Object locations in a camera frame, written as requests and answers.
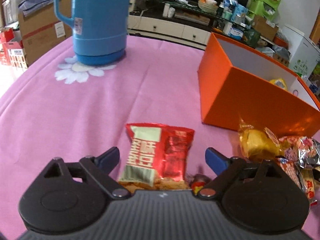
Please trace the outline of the brown cardboard box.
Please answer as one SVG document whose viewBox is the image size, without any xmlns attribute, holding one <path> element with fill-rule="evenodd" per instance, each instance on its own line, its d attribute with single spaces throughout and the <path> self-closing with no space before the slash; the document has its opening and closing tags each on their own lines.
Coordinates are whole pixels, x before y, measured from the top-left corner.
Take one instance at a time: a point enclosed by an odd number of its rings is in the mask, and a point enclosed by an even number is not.
<svg viewBox="0 0 320 240">
<path fill-rule="evenodd" d="M 18 15 L 25 58 L 29 65 L 72 36 L 72 29 L 61 22 L 49 4 L 29 16 Z"/>
</svg>

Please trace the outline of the green stacked storage bins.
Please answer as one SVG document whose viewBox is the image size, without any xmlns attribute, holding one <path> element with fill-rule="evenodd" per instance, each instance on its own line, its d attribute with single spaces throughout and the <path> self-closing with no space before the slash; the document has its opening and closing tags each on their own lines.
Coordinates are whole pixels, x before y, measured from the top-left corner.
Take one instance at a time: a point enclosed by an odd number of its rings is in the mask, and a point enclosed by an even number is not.
<svg viewBox="0 0 320 240">
<path fill-rule="evenodd" d="M 273 21 L 282 0 L 250 0 L 247 6 L 248 12 Z"/>
</svg>

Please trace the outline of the red orange snack packet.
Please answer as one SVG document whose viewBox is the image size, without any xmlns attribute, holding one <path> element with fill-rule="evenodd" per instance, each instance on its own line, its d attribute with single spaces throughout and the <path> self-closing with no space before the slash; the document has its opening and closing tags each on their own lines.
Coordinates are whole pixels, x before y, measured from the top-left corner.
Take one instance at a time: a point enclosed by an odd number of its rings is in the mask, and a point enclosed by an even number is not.
<svg viewBox="0 0 320 240">
<path fill-rule="evenodd" d="M 304 192 L 311 206 L 318 204 L 316 199 L 316 183 L 313 177 L 312 169 L 300 168 L 294 161 L 284 157 L 276 159 L 277 164 L 283 171 L 295 182 L 295 184 Z"/>
</svg>

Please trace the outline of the golden snack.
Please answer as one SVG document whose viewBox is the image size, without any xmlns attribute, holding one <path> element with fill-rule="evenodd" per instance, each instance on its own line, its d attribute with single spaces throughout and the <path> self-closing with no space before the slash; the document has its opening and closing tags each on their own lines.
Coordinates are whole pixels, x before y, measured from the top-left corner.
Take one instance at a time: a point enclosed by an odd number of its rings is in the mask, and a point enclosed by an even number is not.
<svg viewBox="0 0 320 240">
<path fill-rule="evenodd" d="M 257 129 L 241 119 L 238 135 L 241 153 L 251 162 L 260 163 L 284 156 L 277 136 L 267 127 Z"/>
</svg>

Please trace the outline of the blue thermos jug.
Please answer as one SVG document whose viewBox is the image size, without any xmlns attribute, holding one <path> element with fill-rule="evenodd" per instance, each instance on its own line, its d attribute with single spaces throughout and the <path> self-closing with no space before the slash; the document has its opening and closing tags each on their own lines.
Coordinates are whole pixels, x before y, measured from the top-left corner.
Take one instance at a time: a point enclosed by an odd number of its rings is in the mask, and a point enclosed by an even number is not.
<svg viewBox="0 0 320 240">
<path fill-rule="evenodd" d="M 130 0 L 72 0 L 71 16 L 57 18 L 72 28 L 77 60 L 89 66 L 110 64 L 125 54 Z"/>
</svg>

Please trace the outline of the silver pink snack packet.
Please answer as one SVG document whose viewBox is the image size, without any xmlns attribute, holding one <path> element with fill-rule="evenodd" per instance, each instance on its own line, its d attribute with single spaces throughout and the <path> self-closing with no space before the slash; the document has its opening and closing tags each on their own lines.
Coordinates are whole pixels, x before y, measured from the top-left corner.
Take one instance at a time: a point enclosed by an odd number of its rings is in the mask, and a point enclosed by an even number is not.
<svg viewBox="0 0 320 240">
<path fill-rule="evenodd" d="M 285 136 L 279 139 L 284 157 L 301 168 L 319 166 L 319 142 L 306 136 Z"/>
</svg>

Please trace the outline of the white mini fridge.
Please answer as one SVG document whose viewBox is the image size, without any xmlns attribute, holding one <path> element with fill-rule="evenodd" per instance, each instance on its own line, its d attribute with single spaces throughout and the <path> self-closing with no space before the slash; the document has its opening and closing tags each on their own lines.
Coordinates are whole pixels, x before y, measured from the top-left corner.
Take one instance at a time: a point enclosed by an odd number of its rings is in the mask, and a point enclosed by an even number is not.
<svg viewBox="0 0 320 240">
<path fill-rule="evenodd" d="M 281 32 L 288 40 L 290 52 L 288 68 L 309 78 L 319 63 L 319 48 L 303 32 L 293 26 L 285 25 Z"/>
</svg>

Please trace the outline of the red bean snack bag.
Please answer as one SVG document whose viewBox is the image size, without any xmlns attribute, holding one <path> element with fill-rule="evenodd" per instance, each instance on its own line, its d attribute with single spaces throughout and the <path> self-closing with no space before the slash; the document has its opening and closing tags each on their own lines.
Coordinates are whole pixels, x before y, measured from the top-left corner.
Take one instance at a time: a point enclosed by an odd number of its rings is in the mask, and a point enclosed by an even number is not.
<svg viewBox="0 0 320 240">
<path fill-rule="evenodd" d="M 187 190 L 185 170 L 195 131 L 164 124 L 126 125 L 130 152 L 118 179 L 131 193 L 137 190 Z"/>
</svg>

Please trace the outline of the white tv cabinet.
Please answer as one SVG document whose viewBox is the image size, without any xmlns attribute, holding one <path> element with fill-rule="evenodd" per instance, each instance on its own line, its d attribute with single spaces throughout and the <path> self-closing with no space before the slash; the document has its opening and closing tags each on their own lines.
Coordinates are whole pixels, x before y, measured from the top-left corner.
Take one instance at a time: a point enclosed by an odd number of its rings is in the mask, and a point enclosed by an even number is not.
<svg viewBox="0 0 320 240">
<path fill-rule="evenodd" d="M 154 38 L 205 50 L 210 32 L 180 23 L 156 18 L 133 16 L 128 18 L 130 35 Z"/>
</svg>

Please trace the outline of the yellow snack bag in box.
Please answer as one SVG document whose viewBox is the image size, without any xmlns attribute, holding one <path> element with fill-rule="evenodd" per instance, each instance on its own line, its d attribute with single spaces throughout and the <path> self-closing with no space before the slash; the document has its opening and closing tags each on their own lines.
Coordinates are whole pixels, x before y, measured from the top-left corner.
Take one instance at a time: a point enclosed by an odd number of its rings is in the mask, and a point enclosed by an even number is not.
<svg viewBox="0 0 320 240">
<path fill-rule="evenodd" d="M 288 91 L 287 84 L 286 84 L 285 80 L 283 80 L 282 78 L 272 79 L 269 81 L 269 83 L 271 83 L 281 89 Z"/>
</svg>

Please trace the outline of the small red candy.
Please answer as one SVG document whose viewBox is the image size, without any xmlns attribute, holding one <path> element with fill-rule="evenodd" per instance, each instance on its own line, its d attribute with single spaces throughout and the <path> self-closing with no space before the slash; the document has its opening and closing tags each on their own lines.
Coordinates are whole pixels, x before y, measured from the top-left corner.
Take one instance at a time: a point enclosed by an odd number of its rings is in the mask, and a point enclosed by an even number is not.
<svg viewBox="0 0 320 240">
<path fill-rule="evenodd" d="M 190 182 L 190 188 L 193 194 L 197 195 L 198 192 L 209 182 L 211 182 L 211 179 L 203 174 L 196 174 L 195 176 L 193 176 L 193 179 Z"/>
</svg>

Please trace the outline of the pink floral tablecloth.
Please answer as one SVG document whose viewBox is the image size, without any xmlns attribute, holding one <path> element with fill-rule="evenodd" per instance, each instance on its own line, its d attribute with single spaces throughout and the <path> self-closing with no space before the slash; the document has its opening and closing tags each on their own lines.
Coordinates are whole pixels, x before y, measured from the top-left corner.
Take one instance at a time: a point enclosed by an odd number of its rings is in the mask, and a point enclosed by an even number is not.
<svg viewBox="0 0 320 240">
<path fill-rule="evenodd" d="M 203 51 L 129 36 L 126 56 L 113 69 L 70 77 L 67 39 L 32 64 L 1 97 L 1 233 L 25 231 L 20 197 L 53 158 L 78 161 L 116 146 L 127 159 L 128 123 L 160 123 L 195 131 L 187 174 L 214 177 L 206 148 L 239 154 L 238 134 L 201 121 L 197 70 Z"/>
</svg>

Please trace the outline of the fruit bowl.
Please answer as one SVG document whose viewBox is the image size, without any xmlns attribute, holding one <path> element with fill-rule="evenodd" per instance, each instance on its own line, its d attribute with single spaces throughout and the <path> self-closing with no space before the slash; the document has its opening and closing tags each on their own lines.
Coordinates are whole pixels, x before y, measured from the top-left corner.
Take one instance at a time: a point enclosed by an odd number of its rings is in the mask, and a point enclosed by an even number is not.
<svg viewBox="0 0 320 240">
<path fill-rule="evenodd" d="M 199 0 L 198 1 L 199 8 L 207 13 L 216 14 L 218 6 L 215 0 Z"/>
</svg>

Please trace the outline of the orange storage box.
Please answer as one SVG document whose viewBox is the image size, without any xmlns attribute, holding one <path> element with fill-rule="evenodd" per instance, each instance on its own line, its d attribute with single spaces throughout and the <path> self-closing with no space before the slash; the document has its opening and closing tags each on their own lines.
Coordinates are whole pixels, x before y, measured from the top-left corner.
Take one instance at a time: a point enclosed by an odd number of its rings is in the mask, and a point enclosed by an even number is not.
<svg viewBox="0 0 320 240">
<path fill-rule="evenodd" d="M 279 137 L 319 131 L 319 102 L 305 82 L 249 46 L 211 34 L 197 73 L 205 124 L 236 131 L 242 119 Z M 269 83 L 278 78 L 288 91 Z"/>
</svg>

